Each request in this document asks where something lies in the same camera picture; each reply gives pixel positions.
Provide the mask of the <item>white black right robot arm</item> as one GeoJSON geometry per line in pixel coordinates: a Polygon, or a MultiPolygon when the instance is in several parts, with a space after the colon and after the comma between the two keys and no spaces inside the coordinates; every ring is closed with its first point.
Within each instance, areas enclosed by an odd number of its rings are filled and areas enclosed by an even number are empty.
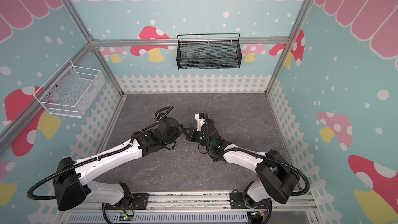
{"type": "Polygon", "coordinates": [[[189,131],[187,140],[204,146],[214,162],[236,164],[257,174],[259,179],[249,183],[242,193],[247,205],[253,207],[266,199],[281,204],[288,202],[300,176],[279,152],[273,149],[255,152],[238,147],[219,135],[215,122],[207,114],[196,114],[195,119],[197,127],[189,131]]]}

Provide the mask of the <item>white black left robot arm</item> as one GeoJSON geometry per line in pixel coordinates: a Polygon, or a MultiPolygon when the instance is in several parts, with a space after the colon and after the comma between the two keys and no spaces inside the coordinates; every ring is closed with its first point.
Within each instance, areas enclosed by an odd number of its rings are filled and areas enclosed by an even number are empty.
{"type": "Polygon", "coordinates": [[[134,197],[125,183],[107,184],[95,179],[122,164],[165,148],[182,134],[182,124],[166,117],[155,129],[135,132],[126,142],[95,156],[77,161],[63,159],[57,170],[67,171],[53,180],[58,209],[66,211],[82,203],[104,203],[119,209],[131,207],[134,197]]]}

